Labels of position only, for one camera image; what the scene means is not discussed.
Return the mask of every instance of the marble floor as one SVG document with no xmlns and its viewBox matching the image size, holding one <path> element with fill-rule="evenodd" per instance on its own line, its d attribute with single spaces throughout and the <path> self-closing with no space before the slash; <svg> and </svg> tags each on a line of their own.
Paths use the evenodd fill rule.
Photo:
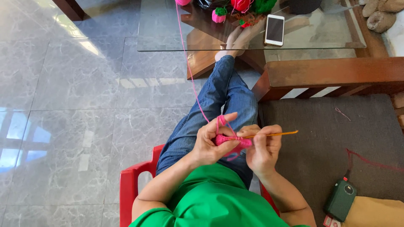
<svg viewBox="0 0 404 227">
<path fill-rule="evenodd" d="M 0 4 L 0 227 L 119 226 L 119 172 L 150 159 L 195 101 L 182 53 L 137 52 L 139 0 L 78 3 L 91 19 L 52 0 Z M 267 60 L 313 55 L 341 57 Z M 260 75 L 238 68 L 252 87 Z"/>
</svg>

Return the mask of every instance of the hand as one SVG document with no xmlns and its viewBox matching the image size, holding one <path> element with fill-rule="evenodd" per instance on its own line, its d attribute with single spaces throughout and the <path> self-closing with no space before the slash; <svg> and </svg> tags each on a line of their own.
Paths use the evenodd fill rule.
<svg viewBox="0 0 404 227">
<path fill-rule="evenodd" d="M 237 118 L 237 112 L 226 114 L 224 118 L 226 122 L 232 121 Z M 186 155 L 195 168 L 214 164 L 240 143 L 237 140 L 230 140 L 222 143 L 220 146 L 216 146 L 211 140 L 216 137 L 217 121 L 218 119 L 215 118 L 198 130 L 195 146 L 192 151 Z M 233 135 L 230 128 L 222 126 L 221 123 L 219 123 L 219 126 L 219 134 L 226 136 Z"/>
<path fill-rule="evenodd" d="M 258 176 L 272 173 L 278 160 L 282 136 L 267 137 L 267 134 L 281 133 L 279 125 L 266 126 L 262 129 L 258 125 L 244 126 L 237 133 L 238 137 L 254 136 L 254 146 L 247 149 L 246 161 L 250 169 Z"/>
</svg>

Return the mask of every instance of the blue jeans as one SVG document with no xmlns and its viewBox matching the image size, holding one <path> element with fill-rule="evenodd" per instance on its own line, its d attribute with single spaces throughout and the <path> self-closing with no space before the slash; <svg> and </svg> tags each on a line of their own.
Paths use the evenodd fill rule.
<svg viewBox="0 0 404 227">
<path fill-rule="evenodd" d="M 230 55 L 226 55 L 216 62 L 198 99 L 209 121 L 222 114 L 223 105 L 223 114 L 238 112 L 237 119 L 230 122 L 236 132 L 243 126 L 257 123 L 257 100 L 234 70 L 234 58 Z M 198 103 L 195 102 L 189 114 L 178 123 L 163 147 L 157 163 L 156 175 L 172 166 L 193 149 L 198 130 L 206 124 Z M 253 172 L 247 166 L 245 153 L 232 161 L 227 161 L 227 158 L 221 158 L 217 163 L 236 172 L 248 189 Z"/>
</svg>

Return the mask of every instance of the green power bank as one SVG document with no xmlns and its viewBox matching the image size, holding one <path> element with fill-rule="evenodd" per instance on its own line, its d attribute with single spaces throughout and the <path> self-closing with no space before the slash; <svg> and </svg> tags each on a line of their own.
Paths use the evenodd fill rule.
<svg viewBox="0 0 404 227">
<path fill-rule="evenodd" d="M 340 222 L 344 222 L 356 196 L 356 189 L 346 182 L 339 180 L 328 198 L 324 211 Z"/>
</svg>

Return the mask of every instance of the orange crochet hook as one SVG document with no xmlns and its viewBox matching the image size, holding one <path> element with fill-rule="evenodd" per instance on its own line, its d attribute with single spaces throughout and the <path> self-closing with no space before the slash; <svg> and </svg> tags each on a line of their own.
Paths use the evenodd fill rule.
<svg viewBox="0 0 404 227">
<path fill-rule="evenodd" d="M 269 134 L 267 137 L 271 136 L 280 136 L 280 135 L 289 135 L 289 134 L 296 134 L 299 130 L 293 131 L 293 132 L 282 132 L 282 133 L 274 133 L 274 134 Z M 248 138 L 253 138 L 254 136 L 249 136 L 249 137 L 243 137 L 243 139 L 248 139 Z"/>
</svg>

